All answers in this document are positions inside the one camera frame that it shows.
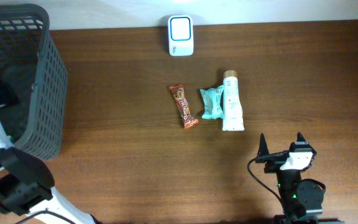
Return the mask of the white lotion tube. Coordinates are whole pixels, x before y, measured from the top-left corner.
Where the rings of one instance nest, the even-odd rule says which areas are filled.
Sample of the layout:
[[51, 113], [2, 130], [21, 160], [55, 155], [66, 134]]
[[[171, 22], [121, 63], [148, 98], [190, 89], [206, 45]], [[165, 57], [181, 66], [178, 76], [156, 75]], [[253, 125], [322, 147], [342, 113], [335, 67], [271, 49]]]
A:
[[243, 131], [245, 128], [237, 72], [225, 71], [223, 77], [223, 131]]

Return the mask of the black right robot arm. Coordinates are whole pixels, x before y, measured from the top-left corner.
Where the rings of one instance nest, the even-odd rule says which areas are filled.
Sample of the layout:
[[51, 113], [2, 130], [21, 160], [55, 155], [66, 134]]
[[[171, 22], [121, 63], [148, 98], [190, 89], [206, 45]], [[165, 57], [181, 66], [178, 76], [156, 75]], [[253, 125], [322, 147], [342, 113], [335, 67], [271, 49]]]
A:
[[326, 186], [314, 179], [302, 179], [301, 173], [311, 167], [317, 152], [301, 133], [287, 151], [269, 153], [265, 136], [260, 135], [255, 163], [265, 164], [266, 174], [277, 176], [278, 198], [282, 215], [273, 218], [274, 223], [318, 223]]

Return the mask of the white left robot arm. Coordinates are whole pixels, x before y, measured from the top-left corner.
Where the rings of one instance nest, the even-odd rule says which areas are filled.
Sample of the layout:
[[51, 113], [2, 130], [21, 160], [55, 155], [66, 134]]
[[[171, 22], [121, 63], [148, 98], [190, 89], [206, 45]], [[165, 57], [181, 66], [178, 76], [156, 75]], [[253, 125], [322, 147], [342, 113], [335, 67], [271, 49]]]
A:
[[97, 223], [55, 187], [48, 167], [40, 159], [16, 149], [0, 122], [0, 213], [24, 215], [43, 223]]

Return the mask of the orange candy bar wrapper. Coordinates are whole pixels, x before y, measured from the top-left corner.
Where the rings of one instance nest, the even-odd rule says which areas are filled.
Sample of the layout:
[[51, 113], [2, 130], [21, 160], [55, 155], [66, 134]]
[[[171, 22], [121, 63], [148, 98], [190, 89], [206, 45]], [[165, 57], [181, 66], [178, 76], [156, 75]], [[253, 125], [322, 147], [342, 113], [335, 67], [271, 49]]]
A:
[[191, 115], [189, 104], [185, 96], [184, 86], [179, 84], [176, 86], [169, 86], [168, 89], [171, 91], [173, 99], [175, 100], [177, 108], [180, 112], [184, 129], [190, 129], [194, 125], [198, 124], [198, 119]]

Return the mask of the teal wet wipes pack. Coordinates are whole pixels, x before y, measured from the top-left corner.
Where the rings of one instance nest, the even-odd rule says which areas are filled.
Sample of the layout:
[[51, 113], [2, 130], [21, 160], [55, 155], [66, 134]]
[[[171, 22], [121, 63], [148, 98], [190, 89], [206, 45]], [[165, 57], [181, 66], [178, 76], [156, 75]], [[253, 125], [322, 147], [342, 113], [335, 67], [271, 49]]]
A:
[[224, 119], [224, 112], [221, 106], [223, 91], [223, 85], [208, 90], [200, 90], [204, 103], [203, 119]]

